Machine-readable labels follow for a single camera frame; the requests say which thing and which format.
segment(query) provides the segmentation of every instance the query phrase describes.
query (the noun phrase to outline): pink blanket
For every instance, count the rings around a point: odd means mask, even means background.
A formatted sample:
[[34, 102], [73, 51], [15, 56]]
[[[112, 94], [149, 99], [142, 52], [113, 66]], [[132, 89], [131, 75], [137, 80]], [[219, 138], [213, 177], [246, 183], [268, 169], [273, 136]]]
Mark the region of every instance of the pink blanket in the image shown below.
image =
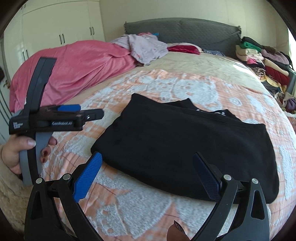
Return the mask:
[[59, 105], [108, 78], [136, 67], [130, 52], [118, 45], [86, 40], [41, 50], [25, 61], [12, 78], [9, 109], [23, 109], [31, 77], [40, 57], [57, 58], [41, 106]]

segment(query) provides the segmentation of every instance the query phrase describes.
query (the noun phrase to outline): red pillow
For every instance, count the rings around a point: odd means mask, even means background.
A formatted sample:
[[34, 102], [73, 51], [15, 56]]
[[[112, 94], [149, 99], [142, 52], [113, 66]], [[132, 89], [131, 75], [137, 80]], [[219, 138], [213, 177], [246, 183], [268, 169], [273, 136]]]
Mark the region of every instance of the red pillow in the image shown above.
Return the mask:
[[290, 83], [290, 78], [288, 76], [285, 76], [281, 72], [278, 72], [269, 66], [266, 66], [266, 74], [271, 75], [281, 85], [289, 85]]
[[170, 52], [182, 52], [182, 53], [192, 53], [200, 55], [200, 51], [198, 48], [192, 45], [176, 45], [172, 47], [168, 47], [168, 51]]

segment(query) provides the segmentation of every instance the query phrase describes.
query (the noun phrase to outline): human hand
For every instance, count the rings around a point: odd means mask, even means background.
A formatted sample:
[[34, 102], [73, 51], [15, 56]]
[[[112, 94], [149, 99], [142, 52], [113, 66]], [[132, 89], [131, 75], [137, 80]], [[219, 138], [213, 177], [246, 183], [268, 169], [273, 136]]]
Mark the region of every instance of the human hand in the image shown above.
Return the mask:
[[[56, 145], [57, 140], [51, 137], [48, 142], [49, 145]], [[30, 150], [36, 146], [36, 141], [26, 136], [12, 135], [3, 146], [1, 158], [4, 164], [14, 173], [21, 174], [20, 170], [20, 157], [19, 152], [21, 150]], [[40, 161], [42, 163], [47, 162], [48, 155], [51, 153], [49, 146], [45, 147], [41, 151]]]
[[174, 224], [168, 229], [167, 241], [190, 241], [190, 239], [185, 234], [182, 226], [174, 221]]

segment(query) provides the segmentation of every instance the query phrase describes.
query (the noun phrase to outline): person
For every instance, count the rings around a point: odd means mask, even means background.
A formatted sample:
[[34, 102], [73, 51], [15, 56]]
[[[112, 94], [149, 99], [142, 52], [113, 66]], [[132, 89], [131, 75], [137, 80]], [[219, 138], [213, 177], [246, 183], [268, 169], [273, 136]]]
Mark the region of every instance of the person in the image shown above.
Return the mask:
[[[51, 137], [48, 146], [41, 151], [40, 161], [47, 162], [51, 145], [57, 140]], [[31, 187], [24, 187], [20, 177], [19, 152], [34, 148], [36, 141], [26, 136], [12, 135], [0, 146], [0, 208], [14, 230], [24, 235], [25, 215]], [[167, 233], [167, 241], [189, 241], [182, 226], [174, 221]]]

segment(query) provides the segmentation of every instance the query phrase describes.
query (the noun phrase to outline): green sweater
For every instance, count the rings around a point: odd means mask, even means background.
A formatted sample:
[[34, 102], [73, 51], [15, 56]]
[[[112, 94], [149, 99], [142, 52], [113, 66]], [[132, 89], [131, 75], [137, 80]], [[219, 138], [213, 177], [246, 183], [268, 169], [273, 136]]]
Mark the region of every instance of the green sweater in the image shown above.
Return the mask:
[[251, 44], [251, 43], [248, 43], [248, 42], [240, 43], [239, 46], [240, 46], [242, 49], [256, 49], [256, 50], [258, 50], [259, 53], [261, 52], [261, 48], [257, 47], [256, 45], [253, 45], [253, 44]]

